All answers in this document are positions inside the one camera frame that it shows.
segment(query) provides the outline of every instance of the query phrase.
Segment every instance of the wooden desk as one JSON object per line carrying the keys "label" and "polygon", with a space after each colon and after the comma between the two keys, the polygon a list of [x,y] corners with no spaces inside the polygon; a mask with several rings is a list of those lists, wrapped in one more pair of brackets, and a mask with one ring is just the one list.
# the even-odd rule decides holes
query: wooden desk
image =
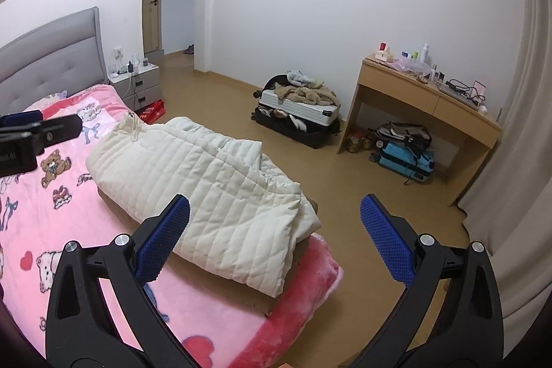
{"label": "wooden desk", "polygon": [[446,201],[451,206],[477,173],[499,137],[501,127],[493,119],[409,75],[365,58],[337,153],[357,122],[362,103],[425,125],[432,135],[459,147],[445,171]]}

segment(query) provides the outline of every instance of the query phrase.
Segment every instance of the gray upholstered headboard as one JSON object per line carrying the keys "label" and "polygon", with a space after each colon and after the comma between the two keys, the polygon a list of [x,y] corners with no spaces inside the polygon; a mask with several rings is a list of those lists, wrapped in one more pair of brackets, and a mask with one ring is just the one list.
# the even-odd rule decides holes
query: gray upholstered headboard
{"label": "gray upholstered headboard", "polygon": [[99,9],[70,14],[0,49],[0,115],[55,92],[71,96],[107,83]]}

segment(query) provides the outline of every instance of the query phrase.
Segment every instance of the curtain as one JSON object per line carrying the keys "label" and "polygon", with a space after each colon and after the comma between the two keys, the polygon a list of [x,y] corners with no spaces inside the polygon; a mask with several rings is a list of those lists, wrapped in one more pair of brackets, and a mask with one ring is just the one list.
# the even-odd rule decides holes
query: curtain
{"label": "curtain", "polygon": [[499,285],[504,350],[521,340],[552,290],[552,2],[525,0],[520,55],[503,133],[458,205],[485,244]]}

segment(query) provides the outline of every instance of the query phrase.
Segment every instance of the white quilted comforter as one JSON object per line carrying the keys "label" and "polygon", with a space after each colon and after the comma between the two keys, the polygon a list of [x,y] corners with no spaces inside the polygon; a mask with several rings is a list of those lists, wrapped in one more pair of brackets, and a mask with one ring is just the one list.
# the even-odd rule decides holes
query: white quilted comforter
{"label": "white quilted comforter", "polygon": [[174,251],[267,295],[282,292],[295,244],[315,232],[312,206],[262,153],[177,117],[147,125],[127,113],[86,159],[98,187],[134,220],[158,215],[180,193],[190,223]]}

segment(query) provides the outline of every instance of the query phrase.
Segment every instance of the pink blanket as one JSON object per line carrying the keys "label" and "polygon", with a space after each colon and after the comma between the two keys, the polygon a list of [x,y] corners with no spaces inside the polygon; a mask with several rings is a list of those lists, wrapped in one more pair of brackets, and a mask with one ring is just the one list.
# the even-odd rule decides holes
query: pink blanket
{"label": "pink blanket", "polygon": [[[115,90],[106,85],[58,101],[43,111],[44,117],[77,113],[83,120],[81,135],[46,149],[34,172],[0,180],[4,303],[42,354],[48,299],[64,244],[78,240],[84,247],[101,246],[127,231],[99,197],[85,166],[90,148],[126,111]],[[313,235],[268,318],[209,291],[197,279],[177,276],[170,264],[146,286],[146,292],[203,368],[258,368],[270,366],[283,355],[341,276],[324,240]],[[102,286],[122,338],[139,347],[109,284]]]}

